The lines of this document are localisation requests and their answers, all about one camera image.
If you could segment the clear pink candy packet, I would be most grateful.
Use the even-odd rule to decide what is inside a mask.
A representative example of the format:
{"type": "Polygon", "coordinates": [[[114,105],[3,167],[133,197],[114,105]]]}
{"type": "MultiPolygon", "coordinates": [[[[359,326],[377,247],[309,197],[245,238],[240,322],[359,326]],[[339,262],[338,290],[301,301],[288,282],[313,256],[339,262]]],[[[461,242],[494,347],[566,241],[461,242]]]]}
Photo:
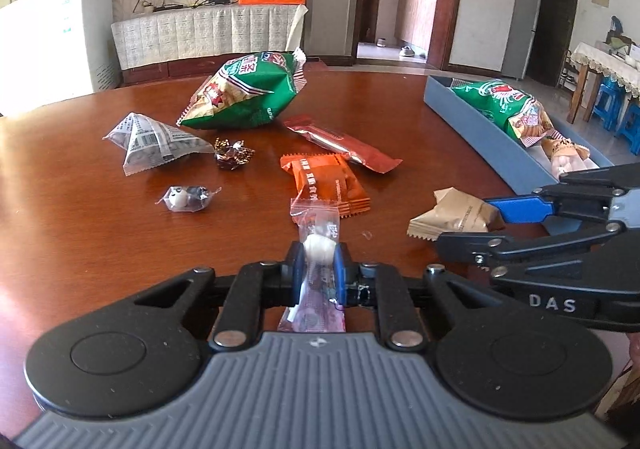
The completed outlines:
{"type": "Polygon", "coordinates": [[[334,254],[340,239],[340,213],[332,201],[296,198],[290,216],[304,249],[299,298],[285,309],[280,332],[343,333],[346,322],[337,299],[334,254]]]}

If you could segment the newspaper print pyramid packet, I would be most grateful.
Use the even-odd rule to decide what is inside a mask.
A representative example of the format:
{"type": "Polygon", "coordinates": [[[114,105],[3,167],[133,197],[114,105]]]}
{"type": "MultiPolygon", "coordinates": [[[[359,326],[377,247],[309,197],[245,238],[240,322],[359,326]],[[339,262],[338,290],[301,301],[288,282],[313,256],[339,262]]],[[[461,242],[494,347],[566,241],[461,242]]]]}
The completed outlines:
{"type": "Polygon", "coordinates": [[[105,137],[125,151],[122,170],[139,174],[190,154],[214,154],[206,140],[143,114],[129,113],[105,137]]]}

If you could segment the tan bread packet in tray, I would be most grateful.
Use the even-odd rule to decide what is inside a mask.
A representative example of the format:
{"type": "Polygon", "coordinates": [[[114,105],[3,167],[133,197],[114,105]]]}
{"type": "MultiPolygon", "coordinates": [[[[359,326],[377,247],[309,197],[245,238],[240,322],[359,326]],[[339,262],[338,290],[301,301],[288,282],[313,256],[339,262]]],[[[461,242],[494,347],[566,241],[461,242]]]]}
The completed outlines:
{"type": "Polygon", "coordinates": [[[590,160],[588,148],[560,135],[542,139],[541,148],[548,157],[550,172],[555,179],[568,172],[597,167],[596,163],[590,160]]]}

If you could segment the blue grey tray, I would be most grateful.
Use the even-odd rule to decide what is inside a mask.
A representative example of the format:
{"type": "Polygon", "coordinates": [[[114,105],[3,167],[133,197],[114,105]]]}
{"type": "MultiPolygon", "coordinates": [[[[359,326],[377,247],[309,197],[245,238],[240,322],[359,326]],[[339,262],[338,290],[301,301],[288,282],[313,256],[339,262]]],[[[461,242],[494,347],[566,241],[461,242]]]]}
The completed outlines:
{"type": "Polygon", "coordinates": [[[428,76],[424,103],[444,120],[516,194],[556,183],[540,146],[525,149],[488,118],[460,99],[451,78],[428,76]]]}

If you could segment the dark foil wrapped candy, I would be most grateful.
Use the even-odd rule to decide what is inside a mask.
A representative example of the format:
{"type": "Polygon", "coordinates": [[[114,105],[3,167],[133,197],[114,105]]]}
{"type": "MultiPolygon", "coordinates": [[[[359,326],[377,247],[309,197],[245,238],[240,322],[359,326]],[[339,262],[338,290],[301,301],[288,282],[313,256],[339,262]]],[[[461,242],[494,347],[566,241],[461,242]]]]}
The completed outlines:
{"type": "Polygon", "coordinates": [[[230,141],[217,138],[214,142],[215,160],[223,170],[235,170],[245,166],[255,154],[243,140],[230,141]]]}

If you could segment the silver refrigerator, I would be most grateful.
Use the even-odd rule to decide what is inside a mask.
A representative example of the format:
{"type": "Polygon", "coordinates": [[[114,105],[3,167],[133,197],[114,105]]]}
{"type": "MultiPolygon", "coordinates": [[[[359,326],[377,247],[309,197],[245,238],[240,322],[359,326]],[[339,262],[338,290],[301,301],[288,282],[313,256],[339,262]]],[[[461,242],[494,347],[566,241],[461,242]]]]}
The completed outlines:
{"type": "Polygon", "coordinates": [[[541,0],[514,0],[513,14],[501,73],[523,79],[533,49],[541,0]]]}

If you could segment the red brown snack bar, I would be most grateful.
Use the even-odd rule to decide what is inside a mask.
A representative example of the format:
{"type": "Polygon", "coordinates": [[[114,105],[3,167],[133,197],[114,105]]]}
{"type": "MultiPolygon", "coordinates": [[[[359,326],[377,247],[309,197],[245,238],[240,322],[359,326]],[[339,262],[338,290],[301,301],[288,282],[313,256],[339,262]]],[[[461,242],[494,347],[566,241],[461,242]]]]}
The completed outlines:
{"type": "Polygon", "coordinates": [[[349,161],[357,163],[377,174],[387,174],[401,163],[374,146],[370,146],[351,135],[343,134],[317,124],[308,115],[295,115],[283,122],[288,130],[304,137],[307,141],[333,153],[342,154],[349,161]]]}

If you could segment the orange snack packet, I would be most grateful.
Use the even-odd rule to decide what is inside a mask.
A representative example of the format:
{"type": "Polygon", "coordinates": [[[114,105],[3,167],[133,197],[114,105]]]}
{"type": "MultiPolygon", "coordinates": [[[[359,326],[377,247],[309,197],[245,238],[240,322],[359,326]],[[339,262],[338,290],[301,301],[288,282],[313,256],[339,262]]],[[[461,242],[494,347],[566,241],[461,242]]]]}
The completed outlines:
{"type": "Polygon", "coordinates": [[[341,218],[366,213],[371,208],[370,196],[341,154],[286,154],[280,158],[280,166],[294,178],[294,203],[334,203],[341,218]]]}

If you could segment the green chip bag in tray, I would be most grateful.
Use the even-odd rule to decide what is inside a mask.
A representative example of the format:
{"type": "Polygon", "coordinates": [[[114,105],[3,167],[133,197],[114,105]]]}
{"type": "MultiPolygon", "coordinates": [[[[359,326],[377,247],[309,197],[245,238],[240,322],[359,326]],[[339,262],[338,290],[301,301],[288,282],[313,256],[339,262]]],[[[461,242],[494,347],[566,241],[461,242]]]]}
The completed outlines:
{"type": "Polygon", "coordinates": [[[524,148],[556,135],[544,106],[531,94],[501,79],[474,83],[456,80],[450,89],[524,148]]]}

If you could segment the tan paper snack packet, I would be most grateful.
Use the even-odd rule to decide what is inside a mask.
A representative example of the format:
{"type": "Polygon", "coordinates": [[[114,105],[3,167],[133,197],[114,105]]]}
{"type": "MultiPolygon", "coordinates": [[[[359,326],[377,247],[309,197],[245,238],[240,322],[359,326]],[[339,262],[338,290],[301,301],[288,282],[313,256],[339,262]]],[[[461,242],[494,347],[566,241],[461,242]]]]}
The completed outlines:
{"type": "Polygon", "coordinates": [[[454,187],[434,192],[436,204],[428,212],[411,218],[407,235],[436,241],[445,232],[491,232],[504,227],[500,210],[474,195],[454,187]]]}

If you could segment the blue plastic stool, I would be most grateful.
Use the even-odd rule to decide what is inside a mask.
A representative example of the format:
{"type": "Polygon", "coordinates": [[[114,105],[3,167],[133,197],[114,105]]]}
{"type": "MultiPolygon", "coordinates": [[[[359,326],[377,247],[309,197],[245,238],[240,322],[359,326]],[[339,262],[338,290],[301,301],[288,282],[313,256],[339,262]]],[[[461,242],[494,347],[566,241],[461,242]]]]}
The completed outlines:
{"type": "Polygon", "coordinates": [[[640,152],[640,105],[638,102],[630,102],[623,116],[622,123],[616,131],[617,138],[624,138],[629,142],[629,150],[632,154],[640,152]]]}
{"type": "Polygon", "coordinates": [[[625,94],[624,87],[618,85],[611,77],[602,80],[592,115],[600,118],[605,130],[613,131],[616,128],[625,94]]]}

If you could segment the large green chip bag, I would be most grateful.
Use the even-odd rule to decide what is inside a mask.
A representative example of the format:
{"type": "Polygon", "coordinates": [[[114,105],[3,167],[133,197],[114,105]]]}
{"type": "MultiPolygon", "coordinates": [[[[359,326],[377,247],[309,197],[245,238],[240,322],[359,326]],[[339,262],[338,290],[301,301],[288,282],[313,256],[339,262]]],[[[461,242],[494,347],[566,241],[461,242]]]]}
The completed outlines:
{"type": "Polygon", "coordinates": [[[306,86],[305,63],[299,48],[229,60],[192,94],[177,124],[201,130],[267,125],[306,86]]]}

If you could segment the dining table with lace cloth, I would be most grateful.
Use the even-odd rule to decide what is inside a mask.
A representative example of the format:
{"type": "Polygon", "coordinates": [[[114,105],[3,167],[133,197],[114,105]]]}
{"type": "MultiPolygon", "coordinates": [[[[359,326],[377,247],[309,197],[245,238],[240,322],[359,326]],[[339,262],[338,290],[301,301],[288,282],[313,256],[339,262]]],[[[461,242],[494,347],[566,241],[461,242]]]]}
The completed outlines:
{"type": "Polygon", "coordinates": [[[573,96],[570,98],[566,121],[573,124],[584,102],[585,87],[590,73],[597,76],[597,84],[603,79],[612,79],[622,87],[630,99],[639,99],[639,70],[612,54],[607,54],[592,45],[580,42],[570,54],[570,63],[578,68],[578,79],[573,96]]]}

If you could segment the cloth covered TV cabinet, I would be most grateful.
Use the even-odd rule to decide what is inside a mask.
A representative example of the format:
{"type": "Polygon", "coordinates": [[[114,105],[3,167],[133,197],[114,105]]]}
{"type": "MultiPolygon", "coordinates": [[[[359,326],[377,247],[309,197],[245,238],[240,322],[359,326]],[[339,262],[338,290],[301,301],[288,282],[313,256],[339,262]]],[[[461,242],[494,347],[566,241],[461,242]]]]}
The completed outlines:
{"type": "Polygon", "coordinates": [[[112,24],[126,86],[213,74],[224,61],[302,45],[304,5],[223,5],[153,12],[112,24]]]}

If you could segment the white chest freezer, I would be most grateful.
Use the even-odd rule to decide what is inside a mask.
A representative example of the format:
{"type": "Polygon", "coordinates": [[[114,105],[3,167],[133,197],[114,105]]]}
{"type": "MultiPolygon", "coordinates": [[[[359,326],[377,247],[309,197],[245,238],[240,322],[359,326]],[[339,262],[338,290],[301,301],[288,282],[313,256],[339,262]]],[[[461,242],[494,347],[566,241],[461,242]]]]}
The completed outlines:
{"type": "Polygon", "coordinates": [[[1,9],[1,114],[117,87],[112,0],[17,0],[1,9]]]}

